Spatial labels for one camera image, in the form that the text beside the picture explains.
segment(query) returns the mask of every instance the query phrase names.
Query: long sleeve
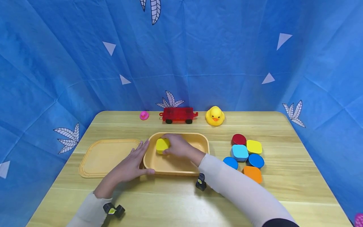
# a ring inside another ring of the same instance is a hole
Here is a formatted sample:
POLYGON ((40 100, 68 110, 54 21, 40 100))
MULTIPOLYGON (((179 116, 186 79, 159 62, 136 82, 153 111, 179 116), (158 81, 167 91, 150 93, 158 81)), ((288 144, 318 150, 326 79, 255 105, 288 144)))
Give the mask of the long sleeve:
POLYGON ((76 215, 67 227, 101 227, 107 214, 103 210, 106 203, 112 199, 98 199, 91 192, 81 204, 76 215))
POLYGON ((261 227, 271 219, 295 222, 285 207, 266 189, 214 156, 206 154, 199 165, 205 182, 231 201, 252 222, 261 227))

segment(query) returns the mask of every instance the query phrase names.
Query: wooden table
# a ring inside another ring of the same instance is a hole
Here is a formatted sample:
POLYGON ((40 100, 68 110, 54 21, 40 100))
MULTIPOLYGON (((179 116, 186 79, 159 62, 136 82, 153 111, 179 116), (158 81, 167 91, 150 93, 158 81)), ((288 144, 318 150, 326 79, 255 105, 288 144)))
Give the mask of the wooden table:
MULTIPOLYGON (((192 125, 165 124, 159 112, 150 112, 146 121, 139 112, 105 111, 87 129, 63 170, 39 205, 27 226, 64 227, 75 215, 87 194, 101 179, 82 178, 79 164, 88 147, 100 139, 146 140, 156 132, 198 132, 205 135, 211 154, 229 156, 230 141, 241 133, 260 141, 266 165, 262 186, 271 192, 303 226, 351 227, 314 162, 290 122, 279 112, 225 112, 219 127, 208 125, 205 112, 192 125)), ((120 185, 115 204, 122 204, 126 215, 120 221, 106 220, 104 226, 251 226, 229 201, 210 188, 195 188, 195 177, 155 175, 120 185)))

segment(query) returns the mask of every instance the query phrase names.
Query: blue fabric backdrop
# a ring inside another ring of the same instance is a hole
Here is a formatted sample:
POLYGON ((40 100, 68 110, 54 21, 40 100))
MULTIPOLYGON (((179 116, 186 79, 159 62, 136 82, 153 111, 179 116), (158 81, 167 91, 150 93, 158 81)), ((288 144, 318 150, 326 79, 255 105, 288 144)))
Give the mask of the blue fabric backdrop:
POLYGON ((98 112, 162 110, 166 90, 198 111, 286 113, 352 220, 361 12, 360 0, 0 1, 0 226, 26 225, 98 112))

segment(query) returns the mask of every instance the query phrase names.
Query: orange square block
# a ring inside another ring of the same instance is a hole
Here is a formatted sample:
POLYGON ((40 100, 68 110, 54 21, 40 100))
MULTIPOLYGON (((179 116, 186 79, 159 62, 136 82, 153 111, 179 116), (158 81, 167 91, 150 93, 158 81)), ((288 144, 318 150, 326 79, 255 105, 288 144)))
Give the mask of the orange square block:
POLYGON ((262 183, 262 174, 261 170, 254 166, 245 166, 242 170, 242 173, 256 181, 257 183, 262 183))

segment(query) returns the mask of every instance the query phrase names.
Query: yellow rubber duck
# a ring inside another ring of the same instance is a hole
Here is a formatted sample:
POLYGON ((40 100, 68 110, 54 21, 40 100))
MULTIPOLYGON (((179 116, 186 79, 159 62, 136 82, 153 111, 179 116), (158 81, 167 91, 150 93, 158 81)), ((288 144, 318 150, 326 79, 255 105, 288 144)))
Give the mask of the yellow rubber duck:
POLYGON ((218 106, 213 106, 205 114, 205 119, 208 124, 213 126, 220 126, 224 121, 224 113, 218 106))

